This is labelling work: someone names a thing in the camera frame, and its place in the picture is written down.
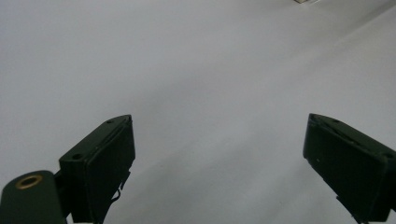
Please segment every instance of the white surface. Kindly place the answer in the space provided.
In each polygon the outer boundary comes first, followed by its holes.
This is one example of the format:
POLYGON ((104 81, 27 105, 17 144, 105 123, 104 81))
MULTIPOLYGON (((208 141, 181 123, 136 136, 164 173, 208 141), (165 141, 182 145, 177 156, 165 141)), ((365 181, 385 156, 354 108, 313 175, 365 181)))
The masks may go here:
POLYGON ((306 120, 396 148, 394 36, 394 0, 2 1, 0 187, 132 114, 106 223, 355 223, 306 120))

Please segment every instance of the brass insert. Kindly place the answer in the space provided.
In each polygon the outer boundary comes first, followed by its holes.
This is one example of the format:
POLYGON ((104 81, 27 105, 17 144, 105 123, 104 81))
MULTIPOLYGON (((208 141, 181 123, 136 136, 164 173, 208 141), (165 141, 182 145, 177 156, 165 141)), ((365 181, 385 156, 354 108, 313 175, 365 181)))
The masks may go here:
POLYGON ((18 181, 16 184, 17 189, 29 189, 37 185, 43 179, 42 175, 28 175, 25 178, 18 181))

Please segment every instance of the gray floor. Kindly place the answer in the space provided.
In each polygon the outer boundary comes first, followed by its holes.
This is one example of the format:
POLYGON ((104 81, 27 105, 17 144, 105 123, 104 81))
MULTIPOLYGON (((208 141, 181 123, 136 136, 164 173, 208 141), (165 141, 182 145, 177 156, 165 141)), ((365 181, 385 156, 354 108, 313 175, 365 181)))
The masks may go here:
POLYGON ((306 120, 396 149, 395 4, 2 1, 0 187, 132 114, 106 223, 355 223, 303 159, 306 120))

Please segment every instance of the black plastic part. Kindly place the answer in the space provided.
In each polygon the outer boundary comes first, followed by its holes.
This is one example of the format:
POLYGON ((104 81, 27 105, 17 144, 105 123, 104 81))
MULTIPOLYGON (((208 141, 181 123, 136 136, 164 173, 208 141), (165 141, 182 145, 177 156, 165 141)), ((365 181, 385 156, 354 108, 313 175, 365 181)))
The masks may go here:
POLYGON ((133 161, 129 115, 104 122, 59 159, 62 181, 72 195, 70 208, 75 222, 103 223, 133 161))
POLYGON ((9 182, 3 189, 1 224, 64 224, 54 176, 36 171, 9 182))
POLYGON ((304 157, 358 223, 387 220, 395 203, 395 151, 337 119, 310 114, 304 157))

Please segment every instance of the white floor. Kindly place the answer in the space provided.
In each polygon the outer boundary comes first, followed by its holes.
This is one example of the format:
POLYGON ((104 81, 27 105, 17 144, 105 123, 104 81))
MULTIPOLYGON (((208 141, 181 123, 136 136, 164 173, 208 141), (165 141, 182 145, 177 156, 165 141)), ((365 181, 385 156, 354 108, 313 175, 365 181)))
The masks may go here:
POLYGON ((132 114, 136 160, 106 223, 355 223, 303 159, 306 121, 396 149, 395 5, 4 0, 0 187, 132 114))

